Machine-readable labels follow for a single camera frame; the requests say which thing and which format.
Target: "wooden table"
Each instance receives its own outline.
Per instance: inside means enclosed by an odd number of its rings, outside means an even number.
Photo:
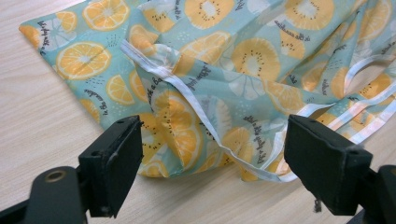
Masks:
[[[1,1],[0,210],[28,198],[33,179],[49,168],[78,165],[102,132],[72,92],[18,31],[23,21],[80,0]],[[396,162],[396,118],[365,142],[373,169]],[[138,176],[117,219],[90,223],[345,223],[299,180],[245,183],[235,165],[175,179]]]

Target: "black plastic part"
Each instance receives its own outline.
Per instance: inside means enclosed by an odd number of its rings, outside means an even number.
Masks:
[[[364,209],[361,209],[358,214],[356,214],[352,219],[350,219],[346,224],[361,224],[363,223]]]
[[[28,200],[17,203],[0,212],[0,223],[23,223]]]
[[[384,165],[379,168],[375,182],[380,207],[386,223],[396,223],[396,166]]]
[[[373,155],[313,119],[290,115],[285,160],[304,186],[337,216],[353,216],[355,189]]]
[[[78,175],[72,167],[58,167],[39,175],[32,191],[23,223],[84,223]]]
[[[111,125],[79,157],[92,217],[116,217],[143,157],[139,117]]]
[[[358,186],[355,189],[355,195],[357,197],[358,203],[366,210],[364,213],[364,220],[370,221],[367,222],[370,224],[385,222],[377,194],[377,181],[378,174],[372,170],[369,170],[359,179]]]

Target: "metal screw hole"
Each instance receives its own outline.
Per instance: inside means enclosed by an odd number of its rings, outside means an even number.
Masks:
[[[46,175],[46,182],[53,183],[63,179],[66,176],[66,172],[63,170],[57,170]]]

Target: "lemon slice print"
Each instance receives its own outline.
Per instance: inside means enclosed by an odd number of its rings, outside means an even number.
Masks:
[[[195,173],[201,173],[203,171],[212,168],[215,165],[218,156],[219,156],[218,152],[211,153],[210,156],[206,158],[204,164],[202,164],[201,167],[197,171],[195,171]]]
[[[347,32],[347,26],[345,23],[341,23],[331,35],[329,35],[321,44],[319,54],[327,54],[328,56],[332,56],[334,51],[340,47],[340,38],[344,37]]]
[[[334,13],[332,0],[289,0],[285,8],[290,22],[305,30],[323,29],[330,23]]]
[[[313,91],[317,87],[325,66],[326,63],[318,63],[302,76],[301,82],[305,91]]]
[[[392,9],[390,0],[379,0],[374,8],[367,9],[361,22],[359,42],[379,36],[390,20]]]
[[[180,52],[206,63],[215,63],[230,40],[230,34],[217,31],[200,37],[180,49]]]
[[[223,71],[224,78],[229,82],[228,87],[237,96],[242,96],[247,100],[254,100],[264,95],[262,82],[251,76],[244,74]]]
[[[264,88],[275,108],[284,114],[297,114],[304,106],[300,90],[288,85],[265,81]]]
[[[81,99],[79,102],[84,106],[84,108],[90,113],[90,115],[96,120],[97,123],[100,122],[100,113],[96,108],[95,104],[88,99]]]
[[[365,4],[366,2],[367,0],[356,0],[350,11],[355,12],[359,7],[361,7],[361,5]]]
[[[178,59],[175,67],[172,69],[172,73],[178,77],[186,76],[192,67],[194,66],[195,58],[190,57],[189,55],[181,54]]]
[[[239,170],[241,171],[242,181],[251,182],[251,181],[259,180],[259,178],[256,175],[251,173],[249,170],[243,168],[242,166],[239,166]]]
[[[175,91],[165,91],[156,100],[159,108],[157,123],[161,123],[163,138],[187,170],[201,155],[203,134],[200,120],[184,97]]]
[[[192,25],[207,29],[221,22],[233,5],[233,0],[186,0],[184,11]]]
[[[128,91],[121,75],[111,77],[106,84],[107,95],[121,105],[134,104],[134,97]]]
[[[61,11],[56,13],[56,17],[61,21],[64,31],[69,33],[76,29],[77,15],[72,11]]]
[[[337,74],[335,74],[334,78],[332,79],[332,84],[330,88],[332,89],[332,94],[338,99],[344,97],[344,83],[346,79],[348,68],[342,67],[338,70]]]
[[[357,29],[357,24],[356,21],[353,21],[350,23],[349,27],[346,30],[346,33],[344,34],[343,41],[348,40],[350,37],[352,37],[356,33]]]
[[[94,42],[77,42],[58,53],[56,66],[66,79],[87,79],[104,72],[110,65],[111,54]]]
[[[279,153],[276,159],[271,162],[266,170],[277,175],[285,175],[291,172],[290,167],[285,161],[283,152]]]
[[[150,177],[169,177],[169,173],[162,161],[151,161],[141,166],[139,174]]]
[[[242,41],[235,47],[231,60],[237,72],[262,80],[276,80],[280,72],[276,51],[265,39],[252,38]]]
[[[132,91],[137,96],[137,98],[139,98],[139,100],[143,102],[149,101],[148,96],[146,94],[146,89],[143,86],[142,80],[140,79],[135,69],[129,75],[129,83],[131,85]]]
[[[150,56],[156,52],[155,41],[158,35],[149,32],[142,25],[134,25],[129,32],[129,42],[144,55]]]
[[[111,31],[128,19],[129,11],[124,0],[101,0],[89,3],[82,17],[93,30]]]
[[[40,44],[40,33],[31,25],[20,26],[20,31],[23,33],[35,49],[38,49]]]

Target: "kiwi slice print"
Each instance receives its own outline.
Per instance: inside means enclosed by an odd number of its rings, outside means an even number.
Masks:
[[[305,46],[302,40],[297,39],[297,32],[289,31],[287,34],[280,30],[280,47],[281,52],[284,55],[288,55],[291,58],[302,59],[305,54]]]
[[[157,151],[163,146],[164,140],[160,129],[157,127],[156,119],[151,113],[139,114],[140,120],[143,121],[142,146],[143,146],[143,164],[147,164]]]
[[[334,3],[332,0],[289,0],[285,14],[297,28],[321,30],[332,20]]]
[[[379,75],[376,79],[365,86],[359,94],[367,99],[377,96],[381,91],[384,91],[391,83],[391,79],[385,73]]]
[[[253,158],[253,143],[250,138],[251,133],[244,127],[234,127],[228,131],[221,139],[221,143],[229,148],[239,159],[251,162]]]
[[[174,10],[174,6],[165,4],[155,5],[148,2],[142,5],[141,9],[148,23],[161,33],[169,31],[175,25],[168,16],[168,12]]]
[[[352,127],[356,132],[359,132],[363,128],[370,125],[370,123],[373,122],[374,119],[374,115],[363,110],[352,119],[352,121],[350,122],[350,127]]]
[[[256,175],[251,173],[249,170],[243,168],[242,165],[239,165],[239,170],[241,172],[241,179],[245,182],[257,181],[259,179]]]
[[[276,80],[280,63],[271,43],[261,38],[240,42],[231,56],[235,70],[261,80]]]
[[[233,159],[229,157],[226,153],[223,153],[219,162],[219,166],[225,166],[233,162]]]
[[[204,30],[221,22],[233,5],[233,0],[186,0],[184,11],[193,26]]]
[[[335,120],[337,117],[334,116],[333,114],[329,113],[329,112],[325,112],[324,114],[320,115],[317,118],[317,121],[319,121],[320,123],[324,124],[324,125],[329,125],[333,120]]]
[[[185,170],[198,161],[203,148],[200,120],[191,105],[177,91],[163,91],[156,99],[156,116],[164,141]]]

